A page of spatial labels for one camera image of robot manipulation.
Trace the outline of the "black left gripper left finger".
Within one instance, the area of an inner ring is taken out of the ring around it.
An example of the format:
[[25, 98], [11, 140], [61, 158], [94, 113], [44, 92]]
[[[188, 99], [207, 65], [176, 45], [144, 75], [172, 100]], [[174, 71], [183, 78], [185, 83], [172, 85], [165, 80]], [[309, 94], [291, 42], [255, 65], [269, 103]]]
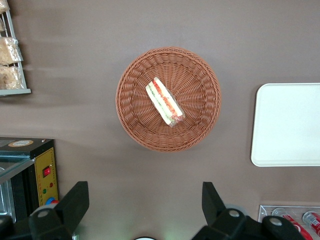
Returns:
[[39, 207], [28, 218], [33, 240], [71, 240], [89, 209], [87, 181], [77, 182], [58, 203]]

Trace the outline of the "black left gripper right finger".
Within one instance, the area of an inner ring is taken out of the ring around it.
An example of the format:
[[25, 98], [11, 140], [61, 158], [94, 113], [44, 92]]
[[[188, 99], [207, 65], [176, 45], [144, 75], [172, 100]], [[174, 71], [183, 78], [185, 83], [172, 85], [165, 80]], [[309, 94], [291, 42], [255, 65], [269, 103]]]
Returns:
[[303, 240], [285, 218], [267, 216], [257, 222], [242, 211], [227, 208], [212, 182], [202, 183], [202, 211], [207, 225], [194, 240]]

